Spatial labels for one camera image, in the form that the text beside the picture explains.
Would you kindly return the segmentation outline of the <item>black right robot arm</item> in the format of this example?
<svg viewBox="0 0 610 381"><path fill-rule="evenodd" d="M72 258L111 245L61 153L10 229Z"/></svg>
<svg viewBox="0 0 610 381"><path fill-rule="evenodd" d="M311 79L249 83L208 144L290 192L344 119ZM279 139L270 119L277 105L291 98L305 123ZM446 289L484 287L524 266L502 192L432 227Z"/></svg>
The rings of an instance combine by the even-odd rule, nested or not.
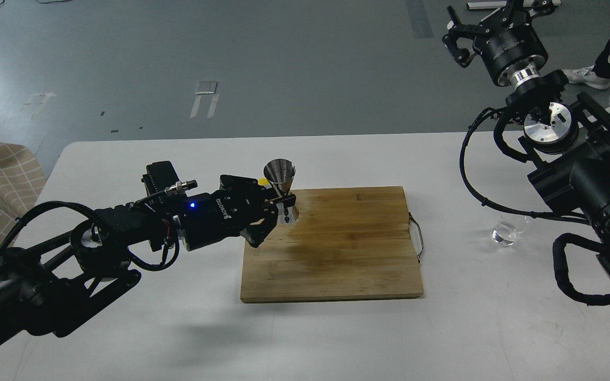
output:
<svg viewBox="0 0 610 381"><path fill-rule="evenodd" d="M494 85L510 86L503 108L487 107L465 133L459 170L465 187L481 205L504 214L533 219L576 222L590 226L598 241L567 232L552 246L554 276L570 299L590 306L610 305L610 294L584 294L569 279L566 246L573 244L596 254L610 278L610 111L586 93L566 104L561 94L568 84L560 70L540 75L549 58L532 22L554 12L552 1L535 1L526 10L521 1L506 1L477 24L461 22L454 7L442 42L463 68L479 56ZM532 162L528 181L547 212L521 211L495 203L468 181L465 152L482 121L496 119L496 147L519 162Z"/></svg>

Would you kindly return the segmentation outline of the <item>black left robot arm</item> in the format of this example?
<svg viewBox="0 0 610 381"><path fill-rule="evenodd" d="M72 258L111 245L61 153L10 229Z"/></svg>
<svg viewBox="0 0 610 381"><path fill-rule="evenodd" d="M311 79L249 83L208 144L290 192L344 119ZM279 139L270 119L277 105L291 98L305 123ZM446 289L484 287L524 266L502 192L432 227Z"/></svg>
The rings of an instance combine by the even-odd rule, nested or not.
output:
<svg viewBox="0 0 610 381"><path fill-rule="evenodd" d="M189 196L194 180L179 179L169 161L142 177L146 197L106 209L43 202L19 217L0 244L0 345L21 331L70 335L133 289L142 271L169 268L181 249L193 251L228 237L259 247L278 223L296 221L291 193L295 165L274 159L264 180L222 175L213 193ZM12 241L33 220L69 209L83 220L28 248Z"/></svg>

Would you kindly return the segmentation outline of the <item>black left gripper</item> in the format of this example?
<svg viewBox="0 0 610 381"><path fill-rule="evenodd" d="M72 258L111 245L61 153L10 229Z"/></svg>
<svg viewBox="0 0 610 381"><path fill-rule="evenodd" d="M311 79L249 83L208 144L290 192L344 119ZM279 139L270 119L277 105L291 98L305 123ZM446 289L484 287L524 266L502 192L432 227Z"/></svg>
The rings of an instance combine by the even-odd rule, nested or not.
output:
<svg viewBox="0 0 610 381"><path fill-rule="evenodd" d="M187 251L227 237L244 237L258 248L276 225L295 224L298 219L295 195L265 202L262 192L267 188L256 178L223 174L219 189L178 200L177 227Z"/></svg>

